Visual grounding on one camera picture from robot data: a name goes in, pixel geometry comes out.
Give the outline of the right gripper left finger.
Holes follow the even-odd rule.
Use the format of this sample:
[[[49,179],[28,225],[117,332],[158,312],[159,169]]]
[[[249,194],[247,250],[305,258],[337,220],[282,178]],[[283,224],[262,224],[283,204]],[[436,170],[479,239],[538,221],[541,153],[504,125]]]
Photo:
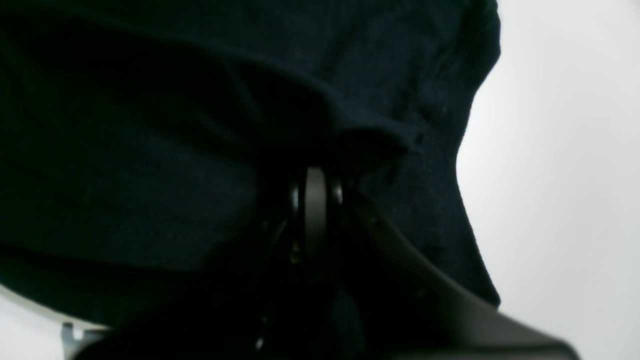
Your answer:
[[[294,173],[199,287],[83,348],[77,360],[320,360],[326,335],[329,185]]]

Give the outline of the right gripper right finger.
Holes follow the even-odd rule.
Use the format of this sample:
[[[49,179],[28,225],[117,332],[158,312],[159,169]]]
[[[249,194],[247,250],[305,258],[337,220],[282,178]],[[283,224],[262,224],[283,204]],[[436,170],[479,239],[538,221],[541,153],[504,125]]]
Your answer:
[[[498,311],[439,270],[362,194],[332,180],[334,239],[364,360],[576,360],[567,342]]]

